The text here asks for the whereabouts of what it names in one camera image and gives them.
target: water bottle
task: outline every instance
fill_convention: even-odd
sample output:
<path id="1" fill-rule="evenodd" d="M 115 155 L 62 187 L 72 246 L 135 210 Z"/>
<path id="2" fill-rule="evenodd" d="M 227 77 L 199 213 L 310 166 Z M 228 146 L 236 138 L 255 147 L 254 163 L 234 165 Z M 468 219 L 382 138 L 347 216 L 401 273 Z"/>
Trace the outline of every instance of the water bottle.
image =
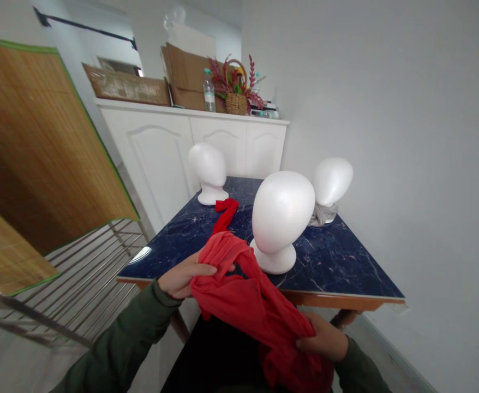
<path id="1" fill-rule="evenodd" d="M 205 110 L 216 112 L 216 98 L 214 96 L 214 83 L 212 83 L 211 71 L 205 68 L 205 80 L 203 81 L 203 94 L 205 96 Z"/>
<path id="2" fill-rule="evenodd" d="M 256 80 L 258 80 L 260 78 L 260 73 L 256 73 Z M 260 82 L 256 82 L 254 84 L 254 86 L 252 87 L 252 91 L 254 93 L 258 93 L 258 95 L 260 95 L 260 91 L 261 91 L 261 86 L 260 86 Z"/>

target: dark clothing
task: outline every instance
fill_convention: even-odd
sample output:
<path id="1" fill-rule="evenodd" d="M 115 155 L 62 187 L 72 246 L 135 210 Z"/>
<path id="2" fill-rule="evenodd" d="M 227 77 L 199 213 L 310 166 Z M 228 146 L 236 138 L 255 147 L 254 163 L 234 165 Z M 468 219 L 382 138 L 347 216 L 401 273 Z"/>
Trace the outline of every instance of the dark clothing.
<path id="1" fill-rule="evenodd" d="M 169 326 L 181 301 L 156 281 L 136 296 L 54 392 L 126 392 L 152 344 Z M 389 392 L 372 360 L 349 338 L 345 360 L 334 365 L 345 393 Z M 162 392 L 271 392 L 259 362 L 259 344 L 217 318 L 198 320 Z M 286 392 L 278 387 L 273 392 Z"/>

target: green trim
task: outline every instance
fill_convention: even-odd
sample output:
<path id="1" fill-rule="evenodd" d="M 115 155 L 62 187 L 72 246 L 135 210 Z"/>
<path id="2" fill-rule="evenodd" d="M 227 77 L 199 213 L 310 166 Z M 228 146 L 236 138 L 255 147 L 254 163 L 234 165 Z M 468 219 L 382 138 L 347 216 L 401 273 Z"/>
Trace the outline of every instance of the green trim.
<path id="1" fill-rule="evenodd" d="M 46 278 L 44 280 L 41 280 L 40 282 L 37 282 L 36 284 L 32 284 L 32 285 L 29 285 L 27 288 L 23 288 L 23 289 L 19 289 L 15 292 L 12 292 L 11 294 L 9 294 L 8 296 L 15 296 L 15 295 L 19 295 L 20 293 L 22 292 L 25 292 L 26 290 L 28 289 L 31 289 L 31 288 L 34 288 L 34 287 L 37 287 L 38 285 L 41 285 L 41 284 L 44 284 L 46 282 L 49 282 L 49 281 L 52 281 L 56 278 L 58 278 L 59 276 L 61 275 L 61 273 L 58 273 L 58 274 L 55 274 L 49 278 Z"/>
<path id="2" fill-rule="evenodd" d="M 44 53 L 47 55 L 59 55 L 58 50 L 50 46 L 25 45 L 25 44 L 15 43 L 12 41 L 3 41 L 3 40 L 0 40 L 0 46 L 6 47 L 8 49 L 21 50 L 23 52 Z"/>
<path id="3" fill-rule="evenodd" d="M 76 89 L 76 86 L 74 86 L 74 83 L 72 81 L 72 78 L 70 77 L 70 74 L 67 70 L 67 67 L 65 66 L 65 63 L 63 62 L 63 59 L 61 58 L 61 56 L 59 55 L 59 52 L 56 48 L 54 47 L 47 47 L 47 46 L 34 46 L 34 45 L 25 45 L 25 44 L 19 44 L 19 43 L 14 43 L 14 42 L 10 42 L 10 41 L 3 41 L 3 40 L 0 40 L 0 46 L 1 47 L 6 47 L 6 48 L 9 48 L 9 49 L 15 49 L 15 50 L 20 50 L 20 51 L 24 51 L 24 52 L 32 52 L 32 53 L 43 53 L 43 54 L 47 54 L 47 55 L 57 55 L 59 60 L 61 61 L 61 65 L 63 66 L 63 70 L 65 72 L 65 75 L 67 76 L 69 82 L 70 82 L 70 85 L 72 87 L 72 90 L 74 92 L 74 94 L 76 95 L 76 99 L 80 102 L 81 104 L 81 107 L 83 108 L 83 113 L 85 114 L 85 116 L 87 116 L 87 119 L 89 121 L 89 123 L 91 124 L 91 128 L 92 130 L 94 131 L 95 135 L 96 135 L 96 138 L 98 139 L 98 142 L 99 144 L 101 145 L 102 149 L 103 149 L 103 152 L 105 153 L 105 157 L 107 158 L 107 160 L 109 161 L 110 165 L 112 166 L 112 170 L 114 171 L 114 173 L 116 174 L 116 177 L 119 181 L 119 185 L 121 186 L 121 188 L 124 190 L 125 192 L 125 195 L 127 196 L 127 200 L 129 201 L 130 205 L 132 206 L 133 210 L 134 210 L 134 213 L 136 214 L 136 217 L 137 219 L 134 219 L 134 218 L 129 218 L 129 217 L 115 217 L 113 219 L 110 219 L 108 221 L 106 221 L 105 223 L 103 224 L 100 224 L 99 226 L 93 228 L 92 230 L 72 239 L 71 241 L 69 241 L 68 243 L 66 244 L 63 244 L 51 251 L 49 251 L 48 253 L 51 253 L 51 252 L 54 252 L 55 250 L 57 249 L 60 249 L 61 247 L 64 247 L 66 246 L 67 244 L 70 244 L 72 243 L 73 241 L 76 241 L 77 239 L 101 228 L 101 227 L 104 227 L 105 225 L 108 225 L 109 223 L 113 222 L 113 221 L 116 221 L 116 220 L 119 220 L 119 219 L 128 219 L 128 220 L 131 220 L 131 221 L 135 221 L 135 222 L 139 222 L 141 221 L 141 218 L 140 218 L 140 215 L 139 213 L 137 212 L 137 209 L 136 209 L 136 206 L 134 205 L 134 202 L 132 201 L 130 195 L 129 195 L 129 192 L 127 190 L 127 188 L 125 187 L 125 185 L 123 184 L 123 180 L 121 179 L 121 176 L 119 175 L 119 172 L 116 168 L 116 166 L 114 165 L 114 161 L 112 160 L 112 158 L 110 157 L 109 155 L 109 152 L 107 151 L 107 148 L 105 147 L 105 145 L 103 144 L 103 141 L 101 140 L 101 137 L 99 136 L 99 133 L 98 131 L 96 130 L 96 127 L 94 126 L 94 123 L 92 122 L 92 119 L 90 117 L 90 115 L 88 114 L 88 111 L 87 109 L 85 108 L 85 105 L 83 103 L 83 101 L 81 100 L 78 92 L 77 92 L 77 89 Z"/>

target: bamboo blind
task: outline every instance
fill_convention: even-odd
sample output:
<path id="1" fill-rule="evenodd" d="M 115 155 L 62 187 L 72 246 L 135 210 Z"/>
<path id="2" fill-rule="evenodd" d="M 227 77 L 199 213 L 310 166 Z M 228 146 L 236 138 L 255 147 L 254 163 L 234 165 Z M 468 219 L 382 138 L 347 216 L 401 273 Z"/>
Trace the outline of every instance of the bamboo blind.
<path id="1" fill-rule="evenodd" d="M 58 272 L 0 216 L 0 292 L 15 294 Z"/>
<path id="2" fill-rule="evenodd" d="M 43 255 L 139 219 L 54 48 L 0 41 L 0 216 Z"/>

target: gray fabric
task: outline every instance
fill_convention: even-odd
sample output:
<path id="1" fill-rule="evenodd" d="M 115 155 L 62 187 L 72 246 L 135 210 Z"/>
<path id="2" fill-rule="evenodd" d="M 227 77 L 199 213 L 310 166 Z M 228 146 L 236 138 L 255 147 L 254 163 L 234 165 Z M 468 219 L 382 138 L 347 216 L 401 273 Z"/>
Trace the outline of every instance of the gray fabric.
<path id="1" fill-rule="evenodd" d="M 338 205 L 333 204 L 332 206 L 321 206 L 316 203 L 314 206 L 314 212 L 309 221 L 310 227 L 321 227 L 325 225 L 325 221 L 333 220 L 338 214 Z"/>

